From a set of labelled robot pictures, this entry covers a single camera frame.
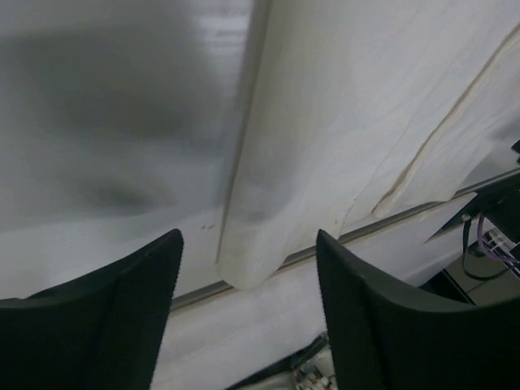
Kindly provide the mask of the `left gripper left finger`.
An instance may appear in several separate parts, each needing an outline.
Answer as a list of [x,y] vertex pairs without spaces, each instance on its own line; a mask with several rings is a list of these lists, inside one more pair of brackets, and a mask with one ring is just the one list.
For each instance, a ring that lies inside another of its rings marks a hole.
[[184,240],[173,229],[128,256],[1,302],[3,389],[148,389]]

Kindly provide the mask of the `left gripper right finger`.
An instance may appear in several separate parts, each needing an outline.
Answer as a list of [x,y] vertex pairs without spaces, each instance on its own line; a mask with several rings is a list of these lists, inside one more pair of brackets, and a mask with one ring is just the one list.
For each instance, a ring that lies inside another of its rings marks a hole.
[[325,231],[318,281],[341,389],[516,389],[519,300],[471,305],[415,288]]

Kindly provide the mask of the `white t shirt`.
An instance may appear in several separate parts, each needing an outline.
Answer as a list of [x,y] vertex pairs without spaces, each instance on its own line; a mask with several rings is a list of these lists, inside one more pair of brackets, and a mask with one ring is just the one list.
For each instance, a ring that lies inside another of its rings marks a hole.
[[450,199],[518,120],[516,1],[274,1],[220,277]]

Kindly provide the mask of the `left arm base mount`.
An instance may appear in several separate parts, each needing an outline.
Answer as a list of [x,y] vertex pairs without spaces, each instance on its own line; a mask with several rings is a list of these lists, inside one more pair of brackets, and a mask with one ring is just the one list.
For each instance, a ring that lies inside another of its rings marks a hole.
[[422,289],[486,305],[519,296],[519,143],[497,146],[462,182],[475,197],[434,235],[457,258]]

